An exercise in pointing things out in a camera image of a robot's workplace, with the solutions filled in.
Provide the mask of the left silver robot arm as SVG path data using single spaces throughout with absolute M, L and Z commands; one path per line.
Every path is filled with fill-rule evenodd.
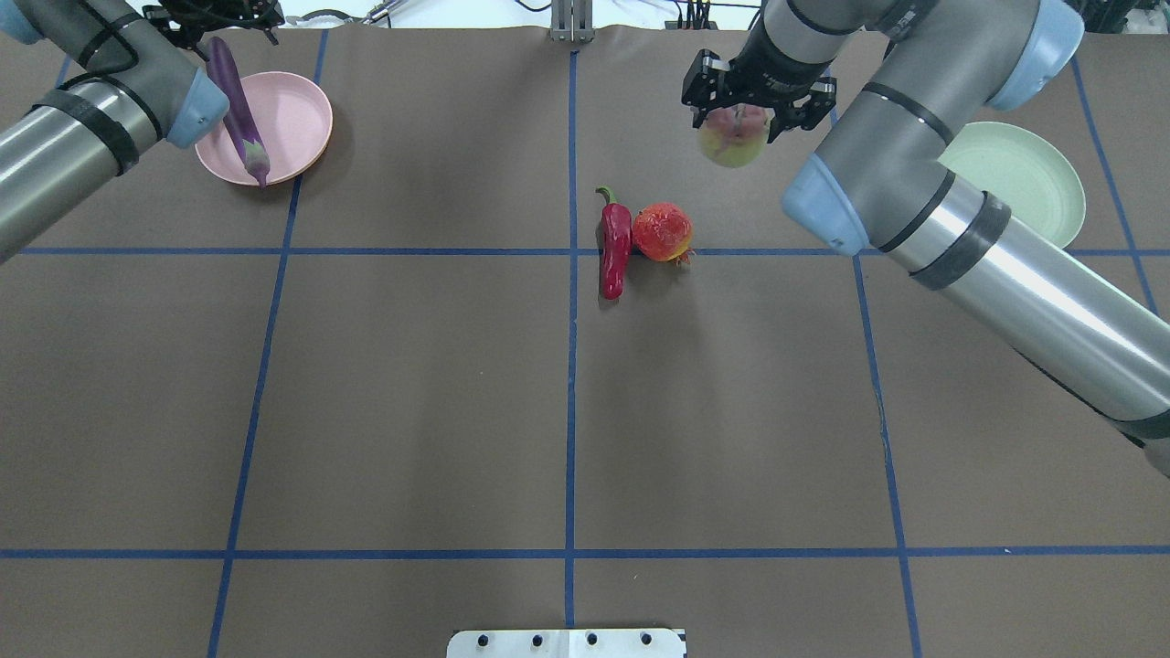
M 190 148 L 229 114 L 229 96 L 188 57 L 208 32 L 271 37 L 276 1 L 5 1 L 4 33 L 58 46 L 80 66 L 4 130 L 1 254 L 11 260 L 160 142 Z

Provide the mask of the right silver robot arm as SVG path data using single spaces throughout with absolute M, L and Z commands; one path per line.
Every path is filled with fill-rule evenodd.
M 978 109 L 1016 109 L 1069 63 L 1085 34 L 1071 5 L 769 1 L 735 59 L 698 52 L 681 101 L 694 126 L 745 103 L 773 109 L 769 139 L 812 129 L 835 92 L 824 73 L 861 29 L 890 52 L 784 191 L 784 213 L 846 258 L 883 251 L 1166 473 L 1165 321 L 941 162 Z

